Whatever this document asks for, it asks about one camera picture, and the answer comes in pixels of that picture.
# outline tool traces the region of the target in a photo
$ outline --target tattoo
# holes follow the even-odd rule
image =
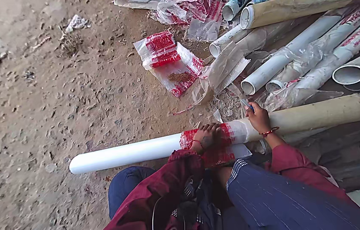
[[[213,142],[213,139],[211,137],[207,137],[204,136],[203,139],[201,140],[201,144],[203,146],[203,148],[207,148],[208,146],[210,146]]]

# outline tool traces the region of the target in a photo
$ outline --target person's right hand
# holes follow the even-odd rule
[[[247,110],[245,116],[251,122],[252,127],[259,133],[271,131],[272,128],[268,111],[261,108],[256,102],[248,102],[248,104],[254,108],[254,111],[252,111],[251,108],[245,106],[245,109]]]

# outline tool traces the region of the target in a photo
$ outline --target finger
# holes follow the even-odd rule
[[[215,123],[211,123],[210,126],[208,127],[208,130],[210,131],[213,127],[214,127]]]
[[[207,130],[209,126],[209,124],[204,125],[203,130]]]
[[[214,124],[211,131],[214,132],[219,127],[219,124]]]
[[[252,116],[255,115],[255,114],[254,114],[254,111],[252,111],[252,109],[251,109],[250,107],[246,106],[245,109],[247,110],[246,113],[245,113],[245,116],[246,116],[247,118],[252,117]]]
[[[252,106],[255,111],[259,111],[259,110],[262,109],[262,108],[258,105],[258,103],[256,103],[256,102],[248,102],[248,104],[249,104],[250,106]]]
[[[222,134],[222,129],[221,129],[221,127],[216,128],[216,129],[215,129],[215,132],[216,132],[218,135]]]

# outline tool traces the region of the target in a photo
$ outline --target person's left hand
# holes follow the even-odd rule
[[[194,134],[194,140],[197,140],[201,143],[193,141],[193,145],[190,149],[196,150],[198,154],[203,154],[204,151],[210,149],[215,143],[216,140],[220,137],[221,128],[219,124],[211,123],[201,126],[197,133]]]

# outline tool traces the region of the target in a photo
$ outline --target soil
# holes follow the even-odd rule
[[[75,14],[91,27],[60,41],[58,26]],[[169,29],[203,59],[208,44],[147,15],[112,1],[0,0],[0,229],[102,229],[110,180],[128,166],[73,175],[74,156],[214,120],[210,105],[167,116],[189,105],[189,92],[172,96],[132,43]]]

